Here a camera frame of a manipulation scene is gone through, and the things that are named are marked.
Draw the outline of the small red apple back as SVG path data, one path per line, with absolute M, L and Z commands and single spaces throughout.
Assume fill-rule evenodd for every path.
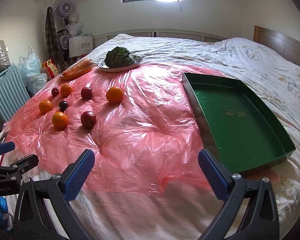
M 58 87 L 53 87 L 53 89 L 51 89 L 51 95 L 53 97 L 56 97 L 60 94 L 59 88 Z

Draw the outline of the light blue suitcase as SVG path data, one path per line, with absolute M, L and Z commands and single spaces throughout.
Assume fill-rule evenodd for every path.
M 0 73 L 0 118 L 10 118 L 30 99 L 17 65 L 12 64 Z

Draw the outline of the clear plastic bag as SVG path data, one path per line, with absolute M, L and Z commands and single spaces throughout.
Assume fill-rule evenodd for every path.
M 47 83 L 47 74 L 42 70 L 41 61 L 31 46 L 27 57 L 19 56 L 19 71 L 30 97 L 38 93 Z

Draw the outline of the grey white fan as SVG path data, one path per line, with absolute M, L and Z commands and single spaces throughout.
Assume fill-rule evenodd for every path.
M 72 11 L 72 5 L 70 2 L 63 2 L 57 7 L 57 14 L 61 17 L 68 16 Z

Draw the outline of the blue gloved operator hand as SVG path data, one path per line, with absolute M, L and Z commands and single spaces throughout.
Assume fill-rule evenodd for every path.
M 0 197 L 0 228 L 9 233 L 13 228 L 12 217 L 9 215 L 5 197 Z

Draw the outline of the carrot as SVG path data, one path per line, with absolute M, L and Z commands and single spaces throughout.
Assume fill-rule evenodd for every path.
M 89 67 L 91 65 L 91 61 L 90 59 L 81 59 L 79 61 L 77 61 L 76 63 L 74 63 L 71 67 L 69 67 L 68 69 L 66 69 L 64 72 L 62 72 L 63 76 L 69 76 L 72 74 L 75 74 L 76 72 L 79 72 L 87 67 Z

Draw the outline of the green leafy vegetable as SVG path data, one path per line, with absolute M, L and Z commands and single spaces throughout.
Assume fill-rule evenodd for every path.
M 128 59 L 131 56 L 132 54 L 128 49 L 115 47 L 113 50 L 107 52 L 105 60 L 106 64 L 111 66 L 112 64 L 117 64 L 118 61 L 121 63 L 121 60 Z

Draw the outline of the orange ceramic plate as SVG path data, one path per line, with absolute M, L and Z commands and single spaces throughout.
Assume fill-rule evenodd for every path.
M 83 70 L 80 70 L 78 72 L 75 72 L 74 74 L 70 74 L 70 75 L 67 75 L 67 76 L 64 76 L 63 74 L 61 74 L 60 78 L 61 78 L 61 80 L 65 80 L 65 81 L 74 80 L 74 79 L 90 72 L 93 69 L 94 66 L 95 66 L 94 64 L 91 64 L 90 66 L 84 68 Z

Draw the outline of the small orange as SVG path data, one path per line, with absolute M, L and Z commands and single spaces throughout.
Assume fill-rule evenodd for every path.
M 63 98 L 67 98 L 72 93 L 72 87 L 65 83 L 60 87 L 60 94 Z
M 47 112 L 51 111 L 53 108 L 52 102 L 50 100 L 42 100 L 39 103 L 39 111 L 42 114 L 46 114 Z

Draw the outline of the dark plum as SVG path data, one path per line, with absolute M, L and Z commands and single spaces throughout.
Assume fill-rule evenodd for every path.
M 68 103 L 62 100 L 58 106 L 61 112 L 65 112 L 65 110 L 68 108 Z

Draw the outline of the pink plastic sheet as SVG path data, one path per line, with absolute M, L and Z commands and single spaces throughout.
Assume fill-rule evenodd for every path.
M 92 150 L 95 165 L 84 185 L 91 191 L 154 195 L 174 180 L 208 189 L 197 160 L 203 143 L 181 83 L 184 73 L 223 75 L 209 67 L 173 63 L 147 63 L 121 73 L 94 68 L 70 82 L 65 129 L 52 124 L 62 100 L 51 96 L 51 89 L 62 85 L 55 78 L 4 124 L 4 130 L 19 153 L 36 154 L 39 166 L 49 173 L 62 172 L 84 150 Z M 91 100 L 81 98 L 83 87 L 92 89 Z M 108 102 L 111 87 L 122 89 L 121 102 Z M 53 105 L 46 114 L 38 108 L 42 100 Z M 81 123 L 85 111 L 96 115 L 91 129 Z

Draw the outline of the green tray box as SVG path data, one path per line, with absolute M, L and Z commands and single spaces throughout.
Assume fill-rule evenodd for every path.
M 182 84 L 204 148 L 230 172 L 251 176 L 296 150 L 275 114 L 241 80 L 184 73 Z

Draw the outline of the small orange back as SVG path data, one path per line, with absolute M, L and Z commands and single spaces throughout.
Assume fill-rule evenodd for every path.
M 72 93 L 72 87 L 65 83 L 60 87 L 60 94 L 63 98 L 67 98 Z

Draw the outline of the metal oval plate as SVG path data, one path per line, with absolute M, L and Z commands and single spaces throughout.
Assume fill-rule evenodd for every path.
M 102 60 L 97 66 L 106 73 L 119 73 L 138 68 L 142 61 L 143 58 L 141 56 L 132 55 L 128 59 L 121 60 L 121 63 L 118 61 L 117 64 L 112 64 L 110 66 L 106 64 L 106 60 Z

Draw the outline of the large orange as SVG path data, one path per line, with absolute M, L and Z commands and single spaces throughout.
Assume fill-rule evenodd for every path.
M 111 104 L 117 104 L 123 99 L 123 91 L 120 87 L 111 87 L 106 93 L 106 99 Z

